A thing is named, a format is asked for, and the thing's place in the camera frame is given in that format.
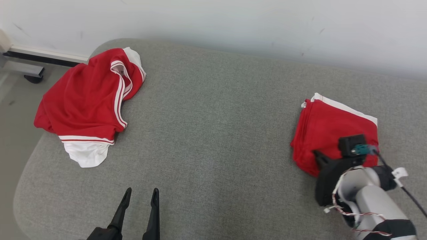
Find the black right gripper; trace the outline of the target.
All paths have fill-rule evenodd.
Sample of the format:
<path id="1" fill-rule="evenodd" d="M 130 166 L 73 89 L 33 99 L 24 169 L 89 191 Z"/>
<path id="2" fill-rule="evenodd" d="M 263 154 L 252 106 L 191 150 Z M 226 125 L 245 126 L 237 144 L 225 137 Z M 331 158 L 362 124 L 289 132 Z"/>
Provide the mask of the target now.
<path id="1" fill-rule="evenodd" d="M 332 192 L 340 176 L 348 169 L 363 165 L 364 157 L 331 159 L 320 150 L 314 150 L 319 174 L 316 180 L 315 200 L 319 206 L 332 205 Z"/>

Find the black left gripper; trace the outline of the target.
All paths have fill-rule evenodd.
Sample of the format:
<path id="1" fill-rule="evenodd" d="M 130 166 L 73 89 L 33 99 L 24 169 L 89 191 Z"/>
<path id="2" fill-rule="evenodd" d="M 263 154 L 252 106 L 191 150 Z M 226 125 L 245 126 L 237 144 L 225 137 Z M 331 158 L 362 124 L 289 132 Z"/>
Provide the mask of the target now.
<path id="1" fill-rule="evenodd" d="M 87 240 L 122 240 L 125 212 L 130 204 L 132 188 L 128 187 L 108 228 L 96 227 Z M 155 188 L 150 201 L 151 212 L 143 240 L 160 240 L 159 190 Z"/>

